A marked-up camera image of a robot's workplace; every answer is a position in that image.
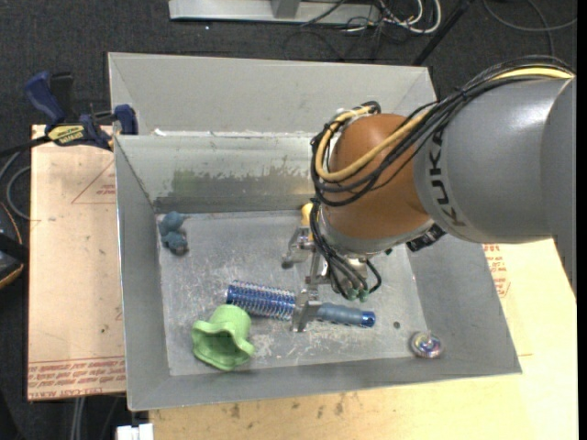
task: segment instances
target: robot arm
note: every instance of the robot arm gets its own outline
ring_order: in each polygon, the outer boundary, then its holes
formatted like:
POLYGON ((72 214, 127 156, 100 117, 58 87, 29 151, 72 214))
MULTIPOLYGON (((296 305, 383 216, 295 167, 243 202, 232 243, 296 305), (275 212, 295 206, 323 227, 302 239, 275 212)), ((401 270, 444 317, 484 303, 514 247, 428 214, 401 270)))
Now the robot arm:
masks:
POLYGON ((310 225, 335 279, 347 277, 340 292, 365 282, 353 259, 446 232, 478 243, 553 237, 576 295, 575 99, 570 69, 530 58, 407 118, 377 103, 335 117, 313 140, 310 225))

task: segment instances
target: gray bin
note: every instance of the gray bin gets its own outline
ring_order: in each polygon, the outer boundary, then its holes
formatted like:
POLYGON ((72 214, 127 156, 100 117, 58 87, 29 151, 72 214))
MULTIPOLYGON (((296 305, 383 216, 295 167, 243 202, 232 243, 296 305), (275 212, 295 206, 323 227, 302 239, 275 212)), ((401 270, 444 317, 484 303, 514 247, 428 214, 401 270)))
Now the gray bin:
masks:
MULTIPOLYGON (((364 303, 372 329, 313 322, 305 333, 253 318, 251 361, 221 372, 192 354, 191 327, 233 279, 299 291, 309 261, 281 255, 313 195, 309 141, 342 107, 376 100, 409 114, 434 100, 426 69, 110 54, 112 105, 131 104, 139 135, 116 139, 116 198, 128 407, 304 396, 515 373, 515 348, 482 247, 450 236, 374 260, 383 286, 364 303), (176 210, 190 251, 161 245, 176 210), (409 337, 432 330, 437 359, 409 337)), ((328 288, 321 299, 346 303, 328 288)))

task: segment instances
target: clamp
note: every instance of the clamp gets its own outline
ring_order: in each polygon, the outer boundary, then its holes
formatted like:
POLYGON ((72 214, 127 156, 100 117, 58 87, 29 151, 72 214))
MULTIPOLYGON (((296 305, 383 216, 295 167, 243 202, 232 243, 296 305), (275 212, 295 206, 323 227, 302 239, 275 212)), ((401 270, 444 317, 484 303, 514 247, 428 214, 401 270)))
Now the clamp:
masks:
POLYGON ((116 106, 112 113, 82 114, 77 119, 73 118, 72 86, 73 77, 69 73, 51 76, 48 71, 36 74, 25 85, 28 100, 50 119, 45 126, 43 141, 52 141, 61 147, 88 145, 112 149, 112 136, 100 127, 100 123, 112 122, 113 134, 138 133, 135 112, 128 104, 116 106))

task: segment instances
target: blue clamp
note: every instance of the blue clamp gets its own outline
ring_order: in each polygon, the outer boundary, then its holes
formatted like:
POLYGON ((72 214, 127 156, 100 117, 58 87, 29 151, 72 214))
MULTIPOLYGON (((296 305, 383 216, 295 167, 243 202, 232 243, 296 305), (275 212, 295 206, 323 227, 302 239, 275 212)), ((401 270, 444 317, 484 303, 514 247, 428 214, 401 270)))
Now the blue clamp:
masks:
MULTIPOLYGON (((138 133, 135 111, 128 104, 116 106, 114 112, 107 113, 106 116, 82 114, 77 120, 71 121, 66 110, 61 107, 58 97, 51 91, 50 81, 48 71, 38 73, 25 85, 25 94, 33 106, 49 117, 50 122, 45 126, 45 136, 55 144, 62 147, 88 145, 110 150, 112 136, 102 130, 100 122, 116 122, 117 134, 138 133)), ((68 82, 71 88, 72 79, 68 82)))

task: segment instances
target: yellow cable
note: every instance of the yellow cable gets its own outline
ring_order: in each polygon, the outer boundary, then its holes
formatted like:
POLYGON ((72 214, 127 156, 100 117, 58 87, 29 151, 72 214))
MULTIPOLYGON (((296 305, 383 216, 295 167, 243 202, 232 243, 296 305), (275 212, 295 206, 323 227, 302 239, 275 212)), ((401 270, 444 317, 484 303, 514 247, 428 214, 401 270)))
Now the yellow cable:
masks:
POLYGON ((545 77, 551 78, 573 78, 574 75, 568 73, 567 71, 563 71, 560 69, 550 69, 550 68, 527 68, 527 69, 515 69, 512 71, 507 71, 506 73, 502 73, 501 75, 497 75, 493 77, 492 80, 499 80, 501 78, 507 77, 514 77, 514 76, 525 76, 525 75, 542 75, 545 77))
POLYGON ((318 150, 316 152, 316 165, 315 166, 316 166, 316 172, 318 173, 318 176, 320 176, 320 178, 322 178, 324 180, 332 181, 332 182, 343 181, 343 180, 349 178, 350 176, 355 174, 358 170, 360 170, 363 166, 365 166, 367 163, 372 161, 384 149, 386 149, 387 147, 392 145, 394 142, 404 138, 411 130, 414 129, 414 127, 416 127, 420 123, 420 120, 425 115, 426 115, 426 113, 423 113, 423 114, 409 120, 408 122, 405 123, 405 125, 403 125, 401 128, 399 128, 398 130, 393 132, 388 138, 386 138, 378 146, 369 150, 362 157, 360 157, 359 159, 357 159, 356 161, 354 161, 353 163, 348 165, 348 167, 343 168, 342 170, 339 170, 336 172, 327 172, 322 167, 322 163, 324 162, 324 152, 326 150, 327 142, 330 140, 330 138, 334 134, 334 132, 329 131, 330 134, 328 135, 328 137, 325 135, 322 138, 322 141, 318 145, 318 150))
MULTIPOLYGON (((524 69, 513 69, 506 73, 502 73, 492 78, 492 80, 499 80, 502 78, 508 78, 513 76, 527 76, 527 75, 540 75, 545 77, 551 78, 573 78, 574 75, 560 70, 560 69, 552 69, 552 68, 542 68, 542 67, 530 67, 524 69)), ((363 107, 357 110, 347 111, 341 115, 339 115, 335 120, 331 123, 330 128, 322 137, 320 144, 318 145, 318 149, 316 152, 316 172, 318 176, 326 181, 336 182, 336 181, 343 181, 355 174, 358 170, 360 170, 363 166, 367 163, 372 161, 379 153, 381 153, 384 149, 391 146, 394 142, 404 138, 411 130, 413 130, 419 123, 420 120, 426 115, 426 112, 423 114, 414 117, 404 126, 393 132, 388 138, 386 138, 382 143, 378 146, 372 148, 370 151, 365 153, 362 157, 352 162, 348 167, 336 171, 336 172, 327 172, 324 170, 322 164, 324 163, 324 153, 327 148, 327 144, 332 138, 332 136, 337 132, 341 125, 343 125, 347 120, 351 119, 353 116, 360 116, 362 114, 369 113, 369 107, 363 107)))

